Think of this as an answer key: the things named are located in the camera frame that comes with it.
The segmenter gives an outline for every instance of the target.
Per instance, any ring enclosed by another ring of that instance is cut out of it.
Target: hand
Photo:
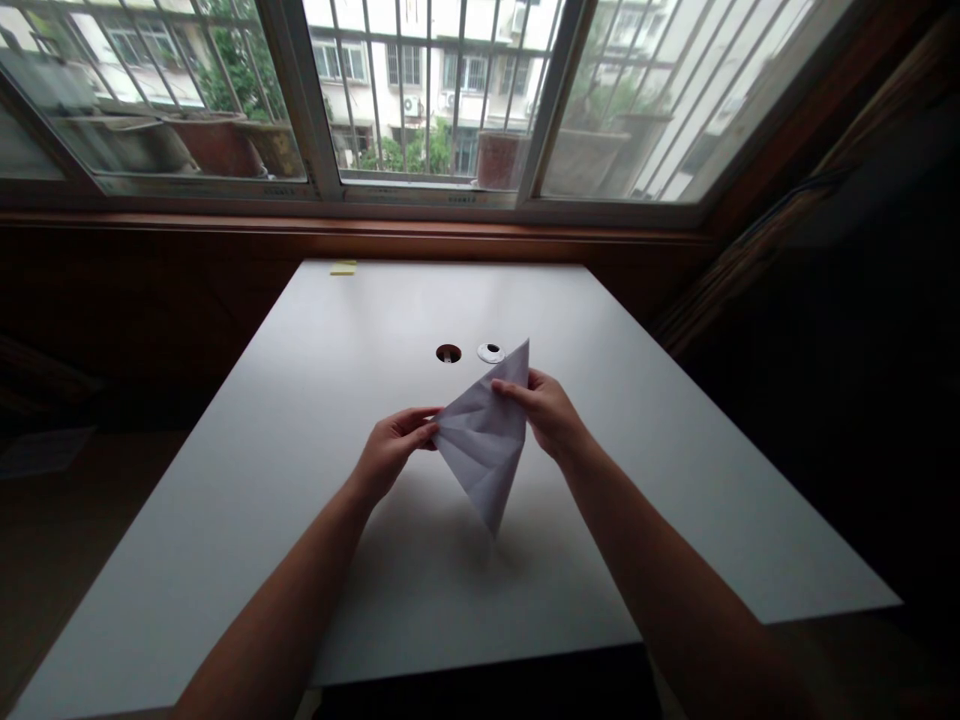
[[[357,467],[347,481],[370,501],[371,507],[380,502],[393,487],[403,466],[407,464],[407,458],[414,450],[437,449],[430,438],[439,426],[427,418],[442,409],[408,408],[373,426],[367,444],[360,454],[360,460],[357,461]]]
[[[494,380],[493,390],[526,411],[534,437],[554,460],[565,448],[590,437],[560,383],[546,373],[530,368],[528,387]]]

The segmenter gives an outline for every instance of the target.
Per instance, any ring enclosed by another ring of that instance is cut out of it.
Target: white grommet
[[[484,343],[477,348],[477,355],[480,356],[480,359],[491,365],[496,365],[498,362],[503,362],[504,353],[503,348],[501,348],[496,343]]]

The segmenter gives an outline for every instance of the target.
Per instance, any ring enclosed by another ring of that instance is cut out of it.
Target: forearm
[[[592,438],[558,458],[631,616],[690,717],[809,717],[768,631]]]
[[[373,508],[350,481],[200,666],[172,717],[293,717]]]

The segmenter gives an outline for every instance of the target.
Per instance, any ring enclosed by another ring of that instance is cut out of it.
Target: left hand
[[[427,418],[442,409],[408,408],[374,425],[349,482],[373,505],[380,502],[414,450],[437,449],[430,438],[439,426]]]

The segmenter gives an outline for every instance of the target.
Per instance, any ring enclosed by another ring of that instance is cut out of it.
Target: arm
[[[815,717],[790,664],[740,598],[591,437],[560,384],[530,371],[494,390],[527,412],[560,466],[644,642],[691,718]]]
[[[440,408],[381,420],[356,469],[203,661],[171,718],[293,717],[373,508],[417,448],[434,449]]]

